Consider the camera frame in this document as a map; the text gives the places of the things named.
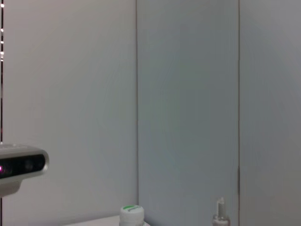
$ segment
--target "plastic container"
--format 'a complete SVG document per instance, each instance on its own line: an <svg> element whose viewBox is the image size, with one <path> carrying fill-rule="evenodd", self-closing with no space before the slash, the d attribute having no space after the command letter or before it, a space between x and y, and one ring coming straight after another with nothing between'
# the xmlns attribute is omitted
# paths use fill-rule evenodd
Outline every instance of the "plastic container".
<svg viewBox="0 0 301 226"><path fill-rule="evenodd" d="M137 205L122 207L119 226L144 226L144 209Z"/></svg>

